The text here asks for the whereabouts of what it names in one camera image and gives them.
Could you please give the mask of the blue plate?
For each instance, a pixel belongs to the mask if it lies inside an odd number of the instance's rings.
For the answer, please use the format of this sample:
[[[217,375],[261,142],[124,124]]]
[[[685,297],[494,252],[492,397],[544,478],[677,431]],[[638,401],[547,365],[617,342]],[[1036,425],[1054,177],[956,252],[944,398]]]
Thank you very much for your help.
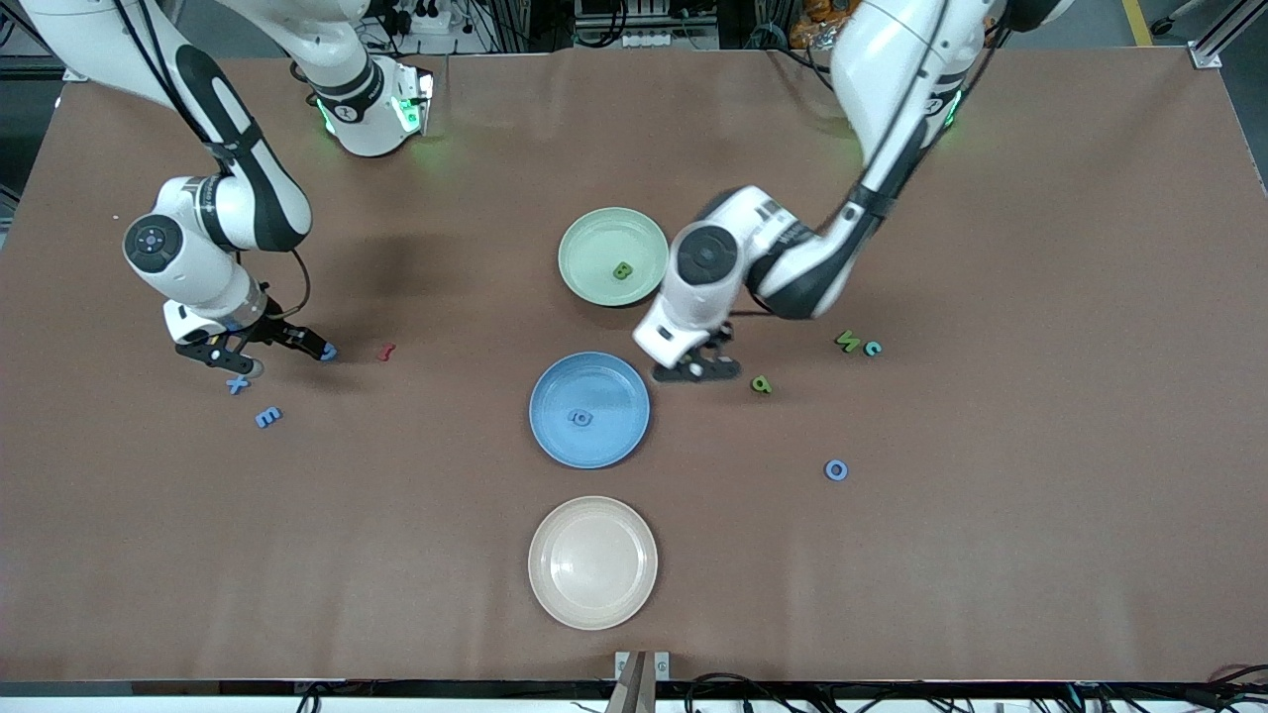
[[[574,409],[592,414],[579,428]],[[547,455],[578,469],[615,466],[643,442],[650,424],[650,395],[629,362],[604,351],[562,356],[539,377],[527,405],[531,434]]]

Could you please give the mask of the pale green plate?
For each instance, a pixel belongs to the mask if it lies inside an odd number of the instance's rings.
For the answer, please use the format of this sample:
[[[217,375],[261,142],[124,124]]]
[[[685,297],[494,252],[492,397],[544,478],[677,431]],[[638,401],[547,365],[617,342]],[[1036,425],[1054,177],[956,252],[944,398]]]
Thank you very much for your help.
[[[626,280],[612,277],[618,263],[630,263]],[[635,304],[654,294],[670,266],[670,240],[650,217],[624,207],[585,213],[566,230],[557,252],[568,289],[598,307]]]

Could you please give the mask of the beige plate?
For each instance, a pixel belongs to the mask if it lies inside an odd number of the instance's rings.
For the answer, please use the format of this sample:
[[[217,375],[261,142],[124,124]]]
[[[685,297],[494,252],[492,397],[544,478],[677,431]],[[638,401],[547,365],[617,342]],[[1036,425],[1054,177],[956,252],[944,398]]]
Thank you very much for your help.
[[[531,591],[547,614],[596,632],[630,620],[648,603],[661,551],[647,520],[616,499],[590,495],[552,510],[527,551]]]

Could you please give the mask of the grey connector box green light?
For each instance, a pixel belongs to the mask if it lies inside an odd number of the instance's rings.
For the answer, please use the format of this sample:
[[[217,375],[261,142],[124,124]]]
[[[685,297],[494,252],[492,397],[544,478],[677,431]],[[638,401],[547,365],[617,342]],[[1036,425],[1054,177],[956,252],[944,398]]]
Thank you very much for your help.
[[[435,76],[430,69],[397,63],[393,96],[406,134],[426,134],[434,90]]]

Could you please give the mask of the orange plastic bag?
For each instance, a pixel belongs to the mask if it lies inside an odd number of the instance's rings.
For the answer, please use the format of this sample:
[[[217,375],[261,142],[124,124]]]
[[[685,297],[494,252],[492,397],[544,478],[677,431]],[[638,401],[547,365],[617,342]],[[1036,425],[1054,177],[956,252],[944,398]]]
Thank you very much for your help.
[[[852,13],[852,0],[798,0],[800,9],[792,16],[787,38],[792,49],[825,47],[833,33]]]

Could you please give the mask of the white power strip with plugs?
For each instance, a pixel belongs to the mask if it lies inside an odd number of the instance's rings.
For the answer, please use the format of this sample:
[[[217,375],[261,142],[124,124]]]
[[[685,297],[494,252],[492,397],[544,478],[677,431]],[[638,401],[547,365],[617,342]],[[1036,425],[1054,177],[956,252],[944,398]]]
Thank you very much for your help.
[[[391,37],[448,36],[453,13],[440,0],[375,0],[375,16]]]

